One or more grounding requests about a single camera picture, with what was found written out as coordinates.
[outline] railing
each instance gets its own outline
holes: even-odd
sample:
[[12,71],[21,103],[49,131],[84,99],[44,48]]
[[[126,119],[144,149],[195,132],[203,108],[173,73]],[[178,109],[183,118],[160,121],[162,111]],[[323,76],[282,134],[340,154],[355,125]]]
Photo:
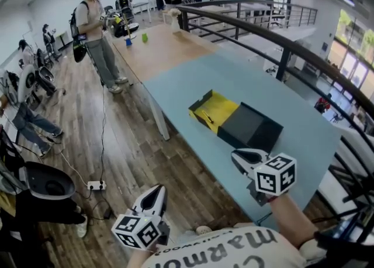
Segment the railing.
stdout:
[[[329,103],[336,109],[340,115],[345,118],[350,125],[358,132],[358,134],[361,136],[361,138],[364,140],[364,142],[369,146],[370,150],[374,153],[374,146],[368,136],[365,134],[365,132],[351,119],[351,117],[339,107],[333,100],[331,100],[328,96],[325,95],[325,93],[322,92],[319,88],[317,88],[314,84],[310,83],[307,79],[303,77],[302,74],[300,74],[300,71],[288,67],[288,62],[290,59],[291,54],[295,54],[298,57],[305,60],[307,63],[315,67],[316,69],[320,70],[323,74],[330,77],[332,80],[338,82],[344,90],[348,91],[356,101],[356,103],[361,106],[366,113],[374,119],[374,105],[370,102],[370,100],[356,87],[351,83],[348,79],[346,79],[342,74],[340,74],[339,71],[337,71],[334,67],[329,65],[325,60],[317,56],[316,54],[312,53],[310,50],[307,50],[300,44],[293,42],[273,31],[271,31],[271,24],[272,24],[272,18],[274,18],[273,13],[271,12],[270,15],[263,15],[263,17],[269,18],[268,21],[260,21],[258,23],[255,22],[256,18],[259,16],[251,15],[248,22],[247,15],[242,15],[243,9],[245,11],[248,11],[248,9],[251,8],[251,5],[253,4],[271,4],[271,5],[283,5],[286,9],[283,11],[286,11],[286,14],[289,14],[290,17],[292,16],[292,13],[297,12],[298,9],[301,9],[300,16],[299,16],[299,23],[297,26],[301,26],[302,24],[310,25],[314,24],[316,21],[316,15],[317,11],[315,9],[302,7],[299,5],[292,5],[292,4],[284,4],[284,3],[276,3],[271,1],[246,1],[246,0],[234,0],[234,1],[212,1],[212,2],[202,2],[202,3],[195,3],[190,4],[188,6],[181,5],[177,6],[177,8],[182,12],[183,17],[183,29],[187,32],[190,32],[191,30],[200,29],[204,31],[204,34],[201,34],[201,37],[208,37],[211,35],[214,35],[218,37],[220,40],[227,40],[229,42],[233,42],[237,44],[238,46],[241,46],[260,57],[267,59],[268,61],[274,63],[276,66],[278,66],[278,72],[276,73],[276,78],[280,81],[282,81],[283,76],[285,73],[288,73],[292,75],[294,78],[298,79],[300,82],[302,82],[304,85],[308,86],[311,90],[316,92],[319,96],[323,97]],[[213,9],[212,11],[200,9],[200,7],[206,7],[206,6],[217,6],[217,5],[224,5],[225,8],[223,10],[217,11],[217,9]],[[208,19],[205,21],[206,23],[204,25],[191,23],[192,20],[199,20],[202,18]],[[283,21],[279,27],[280,28],[289,28],[290,26],[293,26],[291,24],[291,18],[284,18]],[[222,25],[224,24],[223,30],[217,30],[217,29],[211,29],[209,27],[216,26],[216,25]],[[235,30],[234,34],[228,34],[228,32]],[[266,40],[269,40],[272,43],[277,44],[281,48],[283,48],[282,57],[280,60],[277,60],[268,54],[265,54],[264,52],[256,49],[253,46],[249,46],[243,42],[240,41],[241,34],[254,34],[259,37],[262,37]],[[373,169],[370,171],[370,169],[367,167],[367,165],[364,163],[364,161],[359,156],[358,152],[355,150],[353,146],[351,146],[346,138],[342,136],[342,144],[344,144],[349,152],[351,153],[352,157],[356,158],[358,163],[362,166],[362,169],[367,174],[367,177],[361,178],[357,177],[357,175],[351,170],[349,165],[346,164],[344,159],[338,154],[335,154],[335,158],[340,163],[342,168],[347,172],[348,177],[350,177],[350,180],[355,184],[356,186],[356,192],[354,196],[350,196],[349,198],[345,199],[345,202],[347,200],[355,200],[356,198],[360,196],[364,196],[367,203],[370,207],[372,206],[371,198],[370,198],[370,188],[374,188],[374,176],[373,176]],[[374,223],[374,216],[369,221],[367,227],[371,227],[371,225]],[[371,229],[364,229],[362,236],[360,236],[359,241],[363,242],[363,240],[366,239],[368,234],[370,233]]]

